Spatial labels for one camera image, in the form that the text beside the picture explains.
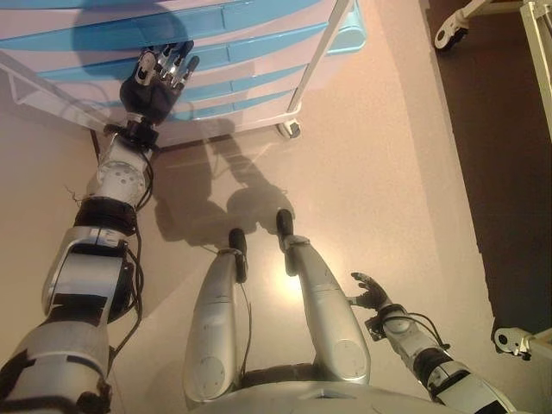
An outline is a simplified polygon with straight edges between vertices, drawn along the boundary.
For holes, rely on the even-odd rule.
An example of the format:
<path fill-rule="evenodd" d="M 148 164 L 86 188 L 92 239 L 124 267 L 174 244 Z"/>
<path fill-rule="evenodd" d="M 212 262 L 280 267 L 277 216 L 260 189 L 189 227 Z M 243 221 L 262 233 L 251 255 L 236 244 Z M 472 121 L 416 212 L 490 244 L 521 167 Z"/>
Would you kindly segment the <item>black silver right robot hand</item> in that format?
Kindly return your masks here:
<path fill-rule="evenodd" d="M 380 311 L 392 304 L 386 291 L 372 277 L 362 272 L 352 272 L 351 277 L 356 280 L 358 286 L 365 291 L 361 295 L 347 297 L 347 301 L 350 305 Z"/>

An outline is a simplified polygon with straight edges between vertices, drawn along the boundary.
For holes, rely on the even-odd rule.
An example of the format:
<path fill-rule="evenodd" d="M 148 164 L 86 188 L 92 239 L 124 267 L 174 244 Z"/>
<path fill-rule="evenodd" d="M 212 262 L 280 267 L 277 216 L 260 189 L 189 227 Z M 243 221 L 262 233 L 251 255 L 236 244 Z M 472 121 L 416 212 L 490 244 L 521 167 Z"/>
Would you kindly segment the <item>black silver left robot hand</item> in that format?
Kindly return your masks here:
<path fill-rule="evenodd" d="M 165 121 L 199 65 L 194 46 L 193 41 L 184 41 L 141 51 L 119 90 L 127 114 L 153 125 Z"/>

